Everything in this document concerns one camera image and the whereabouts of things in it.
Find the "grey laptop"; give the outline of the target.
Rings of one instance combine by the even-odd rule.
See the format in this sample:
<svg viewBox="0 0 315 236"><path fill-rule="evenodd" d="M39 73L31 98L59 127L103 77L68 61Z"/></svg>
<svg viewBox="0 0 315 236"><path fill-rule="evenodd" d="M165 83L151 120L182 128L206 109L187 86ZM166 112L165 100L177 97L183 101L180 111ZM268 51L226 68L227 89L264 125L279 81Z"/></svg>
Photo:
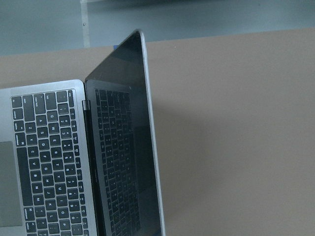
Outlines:
<svg viewBox="0 0 315 236"><path fill-rule="evenodd" d="M163 236L144 33L84 80L0 91L3 236Z"/></svg>

